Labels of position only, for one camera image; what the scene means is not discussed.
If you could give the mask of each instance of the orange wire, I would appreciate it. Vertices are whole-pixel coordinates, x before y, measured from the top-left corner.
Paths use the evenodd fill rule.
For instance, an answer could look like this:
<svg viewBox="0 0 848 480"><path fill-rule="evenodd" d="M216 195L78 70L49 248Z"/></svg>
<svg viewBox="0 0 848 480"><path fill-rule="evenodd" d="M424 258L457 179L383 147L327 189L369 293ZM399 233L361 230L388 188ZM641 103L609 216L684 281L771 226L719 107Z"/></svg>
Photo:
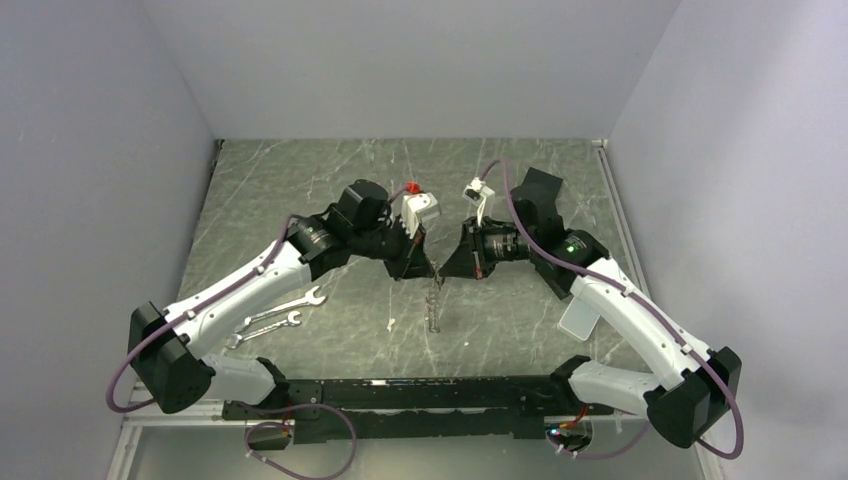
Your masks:
<svg viewBox="0 0 848 480"><path fill-rule="evenodd" d="M569 428L577 426L577 424L580 423L580 420L583 420L583 417L586 416L586 413L588 411L589 411L589 404L587 403L586 405L583 405L583 409L580 410L580 414L577 415L577 418L575 418L574 420L572 420L570 422L565 422L565 423L559 424L559 428L569 429Z"/></svg>

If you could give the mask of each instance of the silver wrench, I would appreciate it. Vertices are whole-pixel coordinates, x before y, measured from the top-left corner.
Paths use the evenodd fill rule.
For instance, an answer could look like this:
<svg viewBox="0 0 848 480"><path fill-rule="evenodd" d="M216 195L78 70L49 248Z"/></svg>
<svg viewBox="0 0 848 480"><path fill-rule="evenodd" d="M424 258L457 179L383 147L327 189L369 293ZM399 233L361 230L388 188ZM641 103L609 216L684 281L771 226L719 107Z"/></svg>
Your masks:
<svg viewBox="0 0 848 480"><path fill-rule="evenodd" d="M306 292L303 297L298 298L297 300L292 300L291 302L286 302L282 305L277 305L276 307L270 310L265 310L264 312L257 313L256 315L245 317L244 321L242 321L241 324L236 327L233 332L244 333L254 323L265 320L266 318L271 318L273 316L279 315L280 313L287 312L293 308L305 307L307 305L321 305L322 303L324 303L324 300L326 300L327 297L315 296L315 292L318 291L319 288L321 288L321 285L310 288L309 291Z"/></svg>
<svg viewBox="0 0 848 480"><path fill-rule="evenodd" d="M299 317L299 316L300 316L300 312L298 312L298 311L289 312L289 316L285 320L280 320L277 323L272 323L271 325L266 325L266 326L260 328L259 330L256 330L256 331L253 331L253 332L250 332L250 333L245 333L244 335L242 335L240 333L234 333L234 334L230 335L229 340L227 340L227 348L229 348L230 350L235 350L242 343L244 343L248 340L251 340L253 338L256 338L260 335L265 335L268 332L273 332L274 330L276 330L278 328L299 327L300 326L300 320L297 320L297 317Z"/></svg>

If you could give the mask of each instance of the gray wall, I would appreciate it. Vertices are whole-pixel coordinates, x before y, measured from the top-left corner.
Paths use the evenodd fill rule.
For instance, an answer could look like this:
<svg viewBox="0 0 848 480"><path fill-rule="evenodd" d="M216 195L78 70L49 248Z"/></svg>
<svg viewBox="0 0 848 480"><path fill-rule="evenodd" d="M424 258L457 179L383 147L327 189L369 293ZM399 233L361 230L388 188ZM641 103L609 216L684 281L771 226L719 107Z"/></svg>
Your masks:
<svg viewBox="0 0 848 480"><path fill-rule="evenodd" d="M132 309L174 298L212 152L143 7L0 3L0 478L106 475L104 389Z"/></svg>
<svg viewBox="0 0 848 480"><path fill-rule="evenodd" d="M686 0L610 139L652 293L742 356L731 478L848 473L846 25L844 2Z"/></svg>
<svg viewBox="0 0 848 480"><path fill-rule="evenodd" d="M219 138L606 138L679 0L145 0Z"/></svg>

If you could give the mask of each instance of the marble tabletop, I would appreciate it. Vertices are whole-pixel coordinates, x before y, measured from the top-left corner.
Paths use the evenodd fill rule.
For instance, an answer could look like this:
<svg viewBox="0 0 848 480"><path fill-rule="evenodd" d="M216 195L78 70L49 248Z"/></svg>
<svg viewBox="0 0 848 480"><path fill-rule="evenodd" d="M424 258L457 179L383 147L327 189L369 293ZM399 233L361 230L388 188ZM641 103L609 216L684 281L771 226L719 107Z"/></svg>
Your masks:
<svg viewBox="0 0 848 480"><path fill-rule="evenodd" d="M425 251L443 262L472 208L463 187L494 158L511 161L520 181L532 166L562 177L557 207L566 226L585 229L629 271L610 192L588 140L365 139L225 141L195 232L180 289L192 295L257 255L288 213L309 215L365 178L392 191L415 181L433 192L442 216L427 224ZM499 171L492 217L507 220ZM601 321L586 342L556 329L566 308L529 262L501 263L486 280L446 280L440 333L426 326L429 281L396 282L381 262L352 257L315 285L327 301L301 309L303 324L258 337L238 358L263 356L289 378L432 377L548 374L575 354L646 371L635 351ZM280 297L297 298L309 287Z"/></svg>

